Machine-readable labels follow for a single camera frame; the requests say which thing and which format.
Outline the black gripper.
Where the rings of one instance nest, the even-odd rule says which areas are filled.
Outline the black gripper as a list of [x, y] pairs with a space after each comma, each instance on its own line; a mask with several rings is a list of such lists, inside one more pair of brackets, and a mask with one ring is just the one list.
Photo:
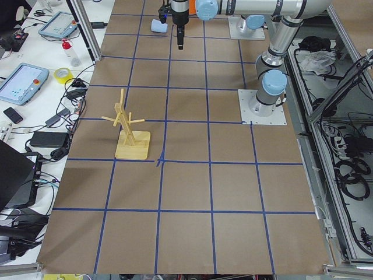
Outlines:
[[167, 16], [170, 14], [170, 1], [163, 1], [161, 7], [158, 9], [159, 21], [166, 23]]
[[171, 0], [171, 14], [173, 23], [177, 25], [177, 46], [184, 49], [185, 26], [189, 21], [189, 1]]

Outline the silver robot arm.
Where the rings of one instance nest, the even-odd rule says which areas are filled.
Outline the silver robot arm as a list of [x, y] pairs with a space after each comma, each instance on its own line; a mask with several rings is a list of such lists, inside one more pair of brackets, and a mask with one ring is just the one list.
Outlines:
[[272, 115], [279, 96], [284, 92], [287, 78], [279, 67], [298, 29], [305, 19], [322, 13], [331, 1], [195, 1], [199, 19], [207, 21], [216, 15], [280, 16], [275, 35], [268, 49], [256, 62], [260, 88], [249, 101], [249, 109], [260, 117]]

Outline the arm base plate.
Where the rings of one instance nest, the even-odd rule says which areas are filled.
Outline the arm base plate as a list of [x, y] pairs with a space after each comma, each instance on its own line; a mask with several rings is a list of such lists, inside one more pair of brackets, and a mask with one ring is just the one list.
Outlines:
[[257, 90], [238, 90], [241, 122], [247, 125], [287, 125], [280, 98], [275, 104], [264, 105], [256, 98]]
[[228, 18], [231, 39], [264, 40], [264, 25], [264, 15], [231, 16]]

